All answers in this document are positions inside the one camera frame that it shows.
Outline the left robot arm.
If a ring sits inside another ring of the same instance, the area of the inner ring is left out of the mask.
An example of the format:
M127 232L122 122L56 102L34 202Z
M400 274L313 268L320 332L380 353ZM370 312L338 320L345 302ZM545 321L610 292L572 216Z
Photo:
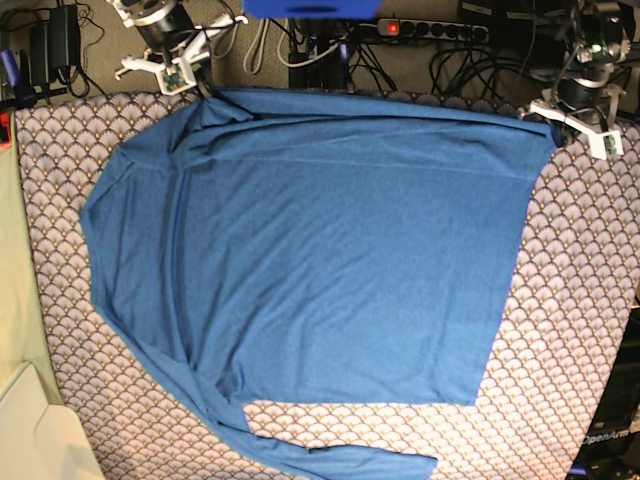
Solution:
M569 1L556 37L566 53L550 86L519 109L557 128L563 140L582 135L592 157L623 153L616 118L625 88L614 76L639 65L639 43L628 33L620 1Z

